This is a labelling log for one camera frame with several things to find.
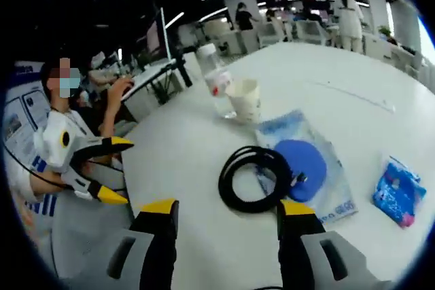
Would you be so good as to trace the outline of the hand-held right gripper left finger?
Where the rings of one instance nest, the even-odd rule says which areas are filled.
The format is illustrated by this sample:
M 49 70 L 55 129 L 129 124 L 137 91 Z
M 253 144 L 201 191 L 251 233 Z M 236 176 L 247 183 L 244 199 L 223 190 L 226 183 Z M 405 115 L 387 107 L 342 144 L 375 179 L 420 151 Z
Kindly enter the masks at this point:
M 90 253 L 87 289 L 170 289 L 177 259 L 179 201 L 142 206 L 127 229 L 109 235 Z

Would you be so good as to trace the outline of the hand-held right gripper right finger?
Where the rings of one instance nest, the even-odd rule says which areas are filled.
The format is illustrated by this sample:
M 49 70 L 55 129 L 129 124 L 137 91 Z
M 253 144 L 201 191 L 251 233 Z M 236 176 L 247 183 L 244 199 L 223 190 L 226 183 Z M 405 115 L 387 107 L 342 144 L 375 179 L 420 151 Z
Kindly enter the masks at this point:
M 278 260 L 284 289 L 390 289 L 367 266 L 366 256 L 337 232 L 325 231 L 303 203 L 277 205 Z

